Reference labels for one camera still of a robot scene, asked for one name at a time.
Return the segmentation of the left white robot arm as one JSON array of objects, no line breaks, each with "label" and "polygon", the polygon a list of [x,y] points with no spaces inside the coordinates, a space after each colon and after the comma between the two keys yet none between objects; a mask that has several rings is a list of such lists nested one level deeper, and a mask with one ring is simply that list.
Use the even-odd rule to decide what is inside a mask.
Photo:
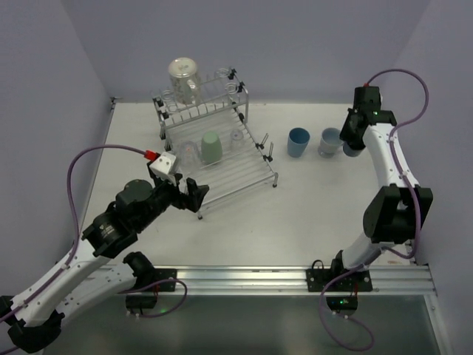
[{"label": "left white robot arm", "polygon": [[87,227],[70,251],[38,282],[15,296],[1,297],[1,321],[17,348],[34,354],[52,342],[76,311],[117,293],[145,291],[157,281],[154,266],[141,252],[127,254],[103,278],[89,275],[137,242],[138,235],[168,207],[198,212],[210,188],[192,178],[180,191],[180,173],[163,174],[149,163],[151,181],[131,180]]}]

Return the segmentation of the light blue cup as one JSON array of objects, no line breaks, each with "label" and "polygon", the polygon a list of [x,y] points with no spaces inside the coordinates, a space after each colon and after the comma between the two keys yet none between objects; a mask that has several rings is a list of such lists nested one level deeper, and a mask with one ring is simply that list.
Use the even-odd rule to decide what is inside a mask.
[{"label": "light blue cup", "polygon": [[301,127],[292,128],[287,139],[287,153],[292,158],[300,158],[310,141],[310,133]]}]

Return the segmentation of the green cup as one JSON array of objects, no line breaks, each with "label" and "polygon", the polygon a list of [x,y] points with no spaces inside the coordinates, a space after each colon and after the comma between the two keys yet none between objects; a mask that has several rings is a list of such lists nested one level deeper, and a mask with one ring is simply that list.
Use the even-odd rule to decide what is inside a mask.
[{"label": "green cup", "polygon": [[216,132],[206,132],[201,140],[201,155],[203,160],[210,164],[222,158],[222,144]]}]

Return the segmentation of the dark blue ceramic mug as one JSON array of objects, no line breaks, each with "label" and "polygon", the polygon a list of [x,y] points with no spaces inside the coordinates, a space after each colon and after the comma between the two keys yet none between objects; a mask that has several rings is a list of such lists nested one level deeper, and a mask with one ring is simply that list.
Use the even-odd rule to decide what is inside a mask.
[{"label": "dark blue ceramic mug", "polygon": [[363,152],[362,149],[353,149],[347,142],[344,143],[342,150],[346,156],[351,158],[358,157]]}]

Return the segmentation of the white ceramic mug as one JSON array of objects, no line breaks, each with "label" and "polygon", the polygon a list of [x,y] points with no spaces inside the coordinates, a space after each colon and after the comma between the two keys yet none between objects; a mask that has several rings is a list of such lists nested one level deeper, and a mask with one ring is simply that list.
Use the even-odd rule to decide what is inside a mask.
[{"label": "white ceramic mug", "polygon": [[343,141],[339,137],[340,130],[329,127],[322,131],[319,142],[318,153],[323,158],[332,158],[337,154]]}]

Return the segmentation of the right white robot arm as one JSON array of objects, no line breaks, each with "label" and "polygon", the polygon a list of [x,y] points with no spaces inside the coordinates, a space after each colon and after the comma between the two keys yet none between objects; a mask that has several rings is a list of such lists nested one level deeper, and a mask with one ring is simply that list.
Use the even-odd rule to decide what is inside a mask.
[{"label": "right white robot arm", "polygon": [[359,271],[383,251],[394,252],[396,245],[416,243],[420,237],[433,193],[414,177],[404,157],[397,127],[393,112],[381,108],[378,87],[365,84],[355,88],[340,139],[347,156],[368,151],[379,190],[364,212],[363,232],[333,261],[333,266],[342,270]]}]

